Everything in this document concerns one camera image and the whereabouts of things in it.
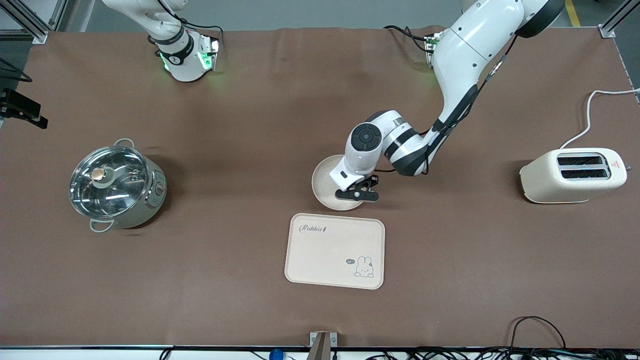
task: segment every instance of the lid knob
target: lid knob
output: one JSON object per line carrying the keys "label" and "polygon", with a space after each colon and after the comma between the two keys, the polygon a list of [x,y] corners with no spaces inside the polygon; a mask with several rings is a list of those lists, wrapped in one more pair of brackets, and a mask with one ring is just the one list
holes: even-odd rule
{"label": "lid knob", "polygon": [[97,168],[91,172],[91,179],[94,181],[100,181],[104,179],[106,175],[107,175],[107,172],[104,171],[103,168]]}

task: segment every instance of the white robotic arm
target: white robotic arm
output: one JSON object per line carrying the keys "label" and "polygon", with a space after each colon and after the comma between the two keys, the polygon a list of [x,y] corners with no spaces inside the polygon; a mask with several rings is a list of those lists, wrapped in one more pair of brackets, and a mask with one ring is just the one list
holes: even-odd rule
{"label": "white robotic arm", "polygon": [[194,81],[212,70],[219,43],[184,25],[169,14],[182,10],[188,0],[102,0],[144,28],[160,49],[164,67],[179,81]]}
{"label": "white robotic arm", "polygon": [[422,135],[393,110],[375,113],[357,125],[347,140],[344,158],[330,172],[339,187],[336,191],[339,199],[366,200],[361,196],[362,190],[371,192],[371,189],[361,189],[360,183],[371,177],[381,154],[398,174],[426,173],[436,151],[467,116],[479,92],[478,79],[487,64],[514,34],[525,38],[537,35],[564,8],[564,0],[466,3],[468,8],[444,31],[433,53],[433,68],[444,97],[440,116]]}

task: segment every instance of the brown table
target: brown table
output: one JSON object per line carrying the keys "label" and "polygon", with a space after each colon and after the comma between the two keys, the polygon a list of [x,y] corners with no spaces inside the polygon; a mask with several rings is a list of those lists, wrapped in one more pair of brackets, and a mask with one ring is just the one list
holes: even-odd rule
{"label": "brown table", "polygon": [[[520,195],[518,170],[583,126],[594,89],[627,90],[613,40],[595,28],[520,39],[428,176],[382,174],[377,204],[336,214],[310,177],[355,124],[396,109],[422,131],[442,109],[434,74],[386,30],[225,35],[223,72],[167,74],[146,34],[52,33],[19,91],[50,127],[0,131],[0,343],[500,345],[540,315],[570,347],[640,345],[640,181],[585,204]],[[576,146],[640,167],[640,109],[600,96]],[[68,200],[75,165],[133,138],[166,172],[168,199],[138,229],[93,234]],[[296,213],[380,219],[376,291],[284,277]],[[525,323],[517,345],[557,346]]]}

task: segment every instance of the white plate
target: white plate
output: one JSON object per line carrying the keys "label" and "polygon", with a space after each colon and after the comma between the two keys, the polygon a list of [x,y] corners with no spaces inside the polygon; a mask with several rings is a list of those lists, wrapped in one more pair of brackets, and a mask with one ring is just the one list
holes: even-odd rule
{"label": "white plate", "polygon": [[337,211],[347,211],[355,209],[362,204],[362,201],[341,200],[335,197],[338,186],[333,182],[329,173],[342,160],[342,155],[333,155],[320,161],[311,177],[311,188],[314,195],[322,205]]}
{"label": "white plate", "polygon": [[385,274],[379,220],[297,214],[289,226],[285,276],[291,282],[375,290]]}

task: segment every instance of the pot with glass lid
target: pot with glass lid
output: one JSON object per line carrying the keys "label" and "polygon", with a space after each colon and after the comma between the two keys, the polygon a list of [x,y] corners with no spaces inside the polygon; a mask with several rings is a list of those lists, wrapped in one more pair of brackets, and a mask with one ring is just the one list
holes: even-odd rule
{"label": "pot with glass lid", "polygon": [[123,138],[87,155],[76,166],[69,190],[71,205],[88,218],[89,228],[104,233],[151,219],[166,197],[164,173]]}

